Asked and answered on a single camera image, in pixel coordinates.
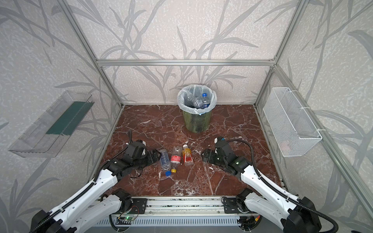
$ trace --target bottle in trash can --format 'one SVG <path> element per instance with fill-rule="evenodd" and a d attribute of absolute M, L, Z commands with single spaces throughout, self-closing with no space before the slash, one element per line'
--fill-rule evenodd
<path fill-rule="evenodd" d="M 202 99 L 199 97 L 195 97 L 192 93 L 187 94 L 188 101 L 193 105 L 195 108 L 203 108 Z"/>
<path fill-rule="evenodd" d="M 202 94 L 202 103 L 203 107 L 202 108 L 207 108 L 210 105 L 210 98 L 207 97 L 207 93 Z"/>
<path fill-rule="evenodd" d="M 159 152 L 161 153 L 161 158 L 159 160 L 161 168 L 165 171 L 166 176 L 169 177 L 171 176 L 171 172 L 170 172 L 171 164 L 170 164 L 170 159 L 168 158 L 167 150 L 161 149 L 159 150 Z"/>
<path fill-rule="evenodd" d="M 171 156 L 171 172 L 175 173 L 176 168 L 180 165 L 181 161 L 181 148 L 180 147 L 174 147 L 172 150 L 172 156 Z"/>
<path fill-rule="evenodd" d="M 193 164 L 192 151 L 188 148 L 187 144 L 183 145 L 183 157 L 185 166 Z"/>

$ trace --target marble floor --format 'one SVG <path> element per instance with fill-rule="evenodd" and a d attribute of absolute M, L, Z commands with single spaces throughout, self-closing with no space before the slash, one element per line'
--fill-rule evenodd
<path fill-rule="evenodd" d="M 125 106 L 114 134 L 101 161 L 114 156 L 128 142 L 127 131 L 132 129 L 132 140 L 146 142 L 148 150 L 188 144 L 194 165 L 180 165 L 177 173 L 166 177 L 159 162 L 144 168 L 136 179 L 126 176 L 113 188 L 122 188 L 132 196 L 182 196 L 182 195 L 237 195 L 247 184 L 222 171 L 218 166 L 202 162 L 201 152 L 214 148 L 214 138 L 243 139 L 254 148 L 258 169 L 280 184 L 263 131 L 252 105 L 217 105 L 213 109 L 210 127 L 203 133 L 192 133 L 184 126 L 182 111 L 173 105 Z M 241 143 L 231 143 L 236 155 L 250 159 L 250 149 Z M 135 177 L 140 171 L 133 171 Z"/>

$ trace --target white trash bag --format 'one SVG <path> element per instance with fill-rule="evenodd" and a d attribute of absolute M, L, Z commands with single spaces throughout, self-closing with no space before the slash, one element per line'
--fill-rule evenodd
<path fill-rule="evenodd" d="M 191 106 L 191 104 L 188 103 L 188 99 L 187 99 L 188 93 L 193 94 L 195 97 L 200 97 L 202 96 L 203 93 L 206 93 L 207 97 L 211 100 L 210 105 L 204 109 L 201 109 L 201 108 L 196 109 L 196 108 L 188 107 L 187 105 Z M 213 110 L 213 108 L 216 106 L 216 101 L 217 101 L 217 97 L 216 97 L 215 91 L 211 90 L 205 85 L 191 84 L 181 89 L 178 93 L 179 108 L 191 114 L 202 115 L 204 113 L 208 113 L 209 111 Z"/>

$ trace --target leaf pattern wallpaper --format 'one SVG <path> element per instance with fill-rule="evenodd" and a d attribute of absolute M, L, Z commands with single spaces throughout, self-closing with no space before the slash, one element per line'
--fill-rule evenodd
<path fill-rule="evenodd" d="M 373 1 L 325 0 L 308 4 L 281 58 L 280 66 L 328 133 L 373 191 Z M 274 76 L 259 103 L 262 108 Z M 277 145 L 270 136 L 272 145 Z M 276 158 L 289 188 L 312 196 L 321 212 L 336 219 L 341 232 L 373 232 L 373 223 L 324 148 L 301 157 Z"/>
<path fill-rule="evenodd" d="M 99 59 L 272 59 L 298 0 L 69 0 Z M 253 103 L 269 67 L 104 67 L 123 103 L 175 103 L 204 84 L 218 103 Z"/>
<path fill-rule="evenodd" d="M 120 105 L 55 1 L 0 2 L 0 232 L 28 232 L 31 217 L 80 189 L 100 161 Z M 9 146 L 63 92 L 95 102 L 55 158 L 22 158 Z"/>

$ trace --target acrylic shelf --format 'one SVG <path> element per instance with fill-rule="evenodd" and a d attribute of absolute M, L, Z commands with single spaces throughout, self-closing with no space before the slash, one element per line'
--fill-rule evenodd
<path fill-rule="evenodd" d="M 65 91 L 9 150 L 25 158 L 56 157 L 94 104 L 91 96 Z"/>

